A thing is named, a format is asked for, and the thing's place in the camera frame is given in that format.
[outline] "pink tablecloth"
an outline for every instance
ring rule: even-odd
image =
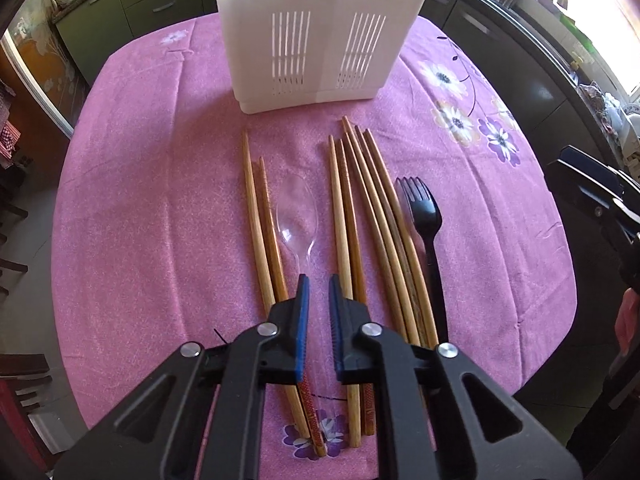
[[[375,477],[374,438],[341,449],[345,393],[330,348],[327,286],[337,264],[326,139],[340,136],[343,114],[374,131],[393,177],[421,176],[438,200],[444,225],[436,251],[452,342],[510,392],[558,346],[576,295],[556,206],[510,113],[440,30],[416,21],[376,99],[247,116],[232,94],[214,14],[113,54],[68,150],[52,283],[60,348],[89,426],[182,342],[215,346],[222,341],[214,329],[231,341],[262,320],[242,177],[247,127],[274,196],[293,172],[318,202],[307,363],[336,455],[313,460],[270,389],[261,478]],[[359,219],[370,310],[387,323]],[[286,264],[293,287],[290,258]]]

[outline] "wooden chopstick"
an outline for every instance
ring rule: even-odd
[[[329,165],[331,173],[331,191],[334,202],[335,245],[338,256],[338,275],[342,294],[348,300],[353,299],[351,286],[351,267],[349,261],[349,243],[347,226],[342,206],[342,191],[338,174],[338,160],[335,154],[334,138],[329,136]],[[349,415],[349,445],[360,447],[362,442],[362,428],[360,427],[360,387],[357,384],[347,386],[347,411]]]
[[[262,295],[262,303],[267,316],[273,304],[275,297],[273,295],[273,286],[271,285],[271,276],[269,274],[269,263],[264,248],[264,239],[262,237],[262,228],[260,226],[260,213],[258,212],[258,199],[255,194],[254,172],[251,167],[251,153],[249,152],[249,137],[246,130],[242,133],[242,162],[244,164],[244,182],[246,185],[246,202],[249,208],[249,224],[251,227],[251,240],[254,245],[255,265],[258,270],[258,282],[260,284],[260,294]],[[284,386],[284,391],[289,399],[293,420],[298,428],[300,436],[310,438],[309,428],[306,424],[305,412],[302,409],[302,403],[298,397],[298,390],[295,386]]]
[[[343,118],[342,126],[344,128],[345,134],[347,133],[348,128],[351,127],[351,125],[349,124],[346,118]],[[360,191],[362,193],[362,197],[365,202],[367,219],[369,220],[369,227],[373,234],[373,241],[374,241],[374,246],[376,248],[376,255],[378,257],[378,264],[380,265],[380,271],[382,273],[382,282],[385,286],[386,300],[389,303],[391,315],[394,318],[394,327],[400,333],[402,338],[404,338],[404,340],[407,341],[408,339],[406,335],[406,328],[404,326],[404,319],[402,318],[402,309],[400,307],[398,291],[394,283],[394,276],[391,271],[391,264],[389,262],[389,259],[386,257],[386,249],[385,249],[385,243],[382,237],[382,232],[380,231],[380,226],[378,225],[378,220],[376,219],[374,207],[369,197],[369,191],[367,190],[366,184],[364,182],[364,177],[362,176],[362,171],[360,170],[360,167],[358,165],[355,151],[351,143],[351,138],[348,134],[345,137],[345,141],[346,141],[347,152],[349,153],[349,157],[351,159],[351,164],[354,168],[354,172],[358,177],[357,181],[360,184]]]
[[[385,188],[386,196],[391,203],[391,209],[396,217],[400,236],[402,238],[402,244],[406,251],[406,257],[409,260],[409,266],[411,274],[413,275],[413,281],[415,289],[418,295],[418,303],[420,304],[420,310],[422,312],[422,320],[424,321],[424,331],[427,338],[427,346],[431,349],[438,345],[438,332],[436,331],[436,323],[433,319],[433,311],[431,309],[431,301],[429,299],[429,292],[427,290],[426,282],[424,281],[424,275],[420,267],[420,261],[418,260],[418,253],[415,250],[414,240],[411,238],[411,233],[406,226],[402,208],[398,200],[396,189],[389,177],[389,172],[386,169],[385,161],[382,158],[380,149],[376,143],[370,130],[365,130],[364,138],[369,146],[369,151],[378,168],[378,174],[382,180],[382,185]]]
[[[347,157],[341,140],[336,142],[336,154],[338,159],[338,172],[340,174],[340,188],[342,190],[342,203],[344,205],[344,217],[347,228],[347,241],[349,243],[349,260],[351,263],[351,281],[353,283],[353,299],[367,304],[367,284],[362,269],[362,255],[360,254],[360,241],[358,240],[358,226],[353,196],[351,195],[351,182]],[[365,435],[376,433],[376,405],[374,402],[373,385],[360,385],[360,404],[362,432]]]
[[[359,127],[355,127],[356,137],[358,138],[358,142],[360,143],[360,147],[362,148],[362,154],[364,155],[364,160],[369,168],[369,172],[371,174],[371,178],[373,180],[373,184],[376,188],[376,192],[378,193],[378,197],[380,198],[380,204],[382,205],[382,211],[385,214],[386,223],[389,225],[389,231],[391,232],[391,239],[394,242],[394,246],[396,247],[396,251],[398,252],[398,262],[400,263],[400,268],[402,269],[402,275],[404,276],[404,282],[406,283],[407,291],[409,292],[409,300],[411,301],[411,308],[414,311],[414,319],[416,323],[416,327],[418,329],[418,336],[420,338],[420,346],[427,346],[427,335],[424,330],[424,322],[422,321],[422,311],[420,310],[420,303],[418,302],[418,293],[415,290],[414,279],[411,276],[411,269],[409,268],[409,262],[407,261],[406,252],[404,250],[404,244],[402,243],[402,238],[400,237],[400,232],[398,229],[398,223],[396,222],[396,217],[391,209],[391,205],[389,203],[389,198],[386,195],[386,189],[382,185],[382,181],[380,180],[380,176],[378,174],[378,168],[373,161],[373,157],[369,152],[369,147],[367,146],[364,136],[360,131]]]
[[[264,239],[266,241],[266,253],[269,267],[271,269],[271,281],[275,291],[275,301],[285,301],[289,299],[289,291],[287,290],[287,282],[282,270],[282,258],[280,257],[280,249],[278,247],[278,239],[276,236],[276,227],[273,222],[273,214],[271,212],[271,201],[269,197],[269,184],[267,181],[267,169],[264,159],[258,159],[259,179],[262,184],[262,218],[264,219]],[[306,424],[308,426],[311,442],[314,445],[316,455],[319,457],[326,456],[326,447],[322,440],[322,433],[316,417],[311,391],[303,376],[302,381],[298,383],[298,395],[302,403],[302,409],[305,414]]]
[[[406,287],[404,274],[402,273],[402,268],[398,259],[398,251],[396,250],[393,238],[391,237],[391,231],[389,230],[389,225],[386,221],[385,213],[382,209],[380,197],[378,195],[378,192],[376,191],[376,187],[373,183],[369,168],[367,167],[367,163],[362,154],[362,149],[360,148],[358,139],[356,138],[356,135],[353,131],[353,127],[351,126],[348,118],[343,119],[346,126],[347,136],[351,139],[351,145],[355,151],[356,160],[358,162],[358,166],[360,167],[360,172],[362,173],[362,176],[364,178],[364,184],[367,187],[369,198],[371,200],[376,219],[378,220],[380,232],[382,233],[386,256],[389,260],[389,264],[391,265],[391,272],[394,277],[394,283],[396,284],[396,290],[398,291],[398,299],[400,302],[400,307],[402,309],[402,318],[404,319],[408,342],[413,345],[419,345],[420,336],[418,334],[418,327],[415,322],[414,310],[411,306],[411,299],[409,298],[409,291]]]

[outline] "white flower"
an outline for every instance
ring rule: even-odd
[[[182,38],[186,38],[187,34],[187,30],[176,30],[175,32],[171,32],[167,36],[162,38],[162,41],[160,43],[163,45],[172,44],[176,41],[180,41]]]
[[[421,72],[427,78],[429,85],[436,88],[443,88],[458,98],[466,95],[465,85],[444,65],[421,63],[420,66],[422,68]]]
[[[302,449],[311,446],[311,441],[308,438],[297,438],[293,441],[293,445]]]
[[[336,430],[335,419],[324,418],[320,421],[320,427],[322,428],[322,433],[324,434],[327,442],[338,444],[343,441],[342,437],[344,434]]]
[[[433,119],[441,128],[448,131],[451,138],[462,146],[468,147],[480,140],[480,135],[473,128],[471,121],[458,108],[443,101],[436,101],[436,108],[431,110]]]
[[[517,130],[518,129],[518,123],[516,122],[516,119],[513,118],[513,115],[511,114],[511,112],[507,108],[507,105],[504,104],[502,99],[500,99],[498,96],[496,96],[493,99],[491,99],[491,103],[492,103],[492,105],[494,105],[498,109],[497,110],[498,111],[498,116],[505,123],[507,123],[512,129]]]

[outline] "clear plastic spoon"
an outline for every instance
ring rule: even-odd
[[[318,210],[302,177],[290,174],[280,186],[276,223],[285,245],[296,259],[298,274],[308,274],[311,249],[318,232]]]

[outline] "fork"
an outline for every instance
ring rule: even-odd
[[[431,308],[433,309],[433,319],[436,323],[438,340],[444,343],[449,340],[447,311],[444,305],[438,259],[433,246],[434,238],[442,226],[442,215],[429,188],[420,177],[398,178],[396,182],[399,182],[402,191],[404,191],[404,196],[411,209],[415,230],[418,231],[424,243],[427,263],[426,281],[429,288]]]

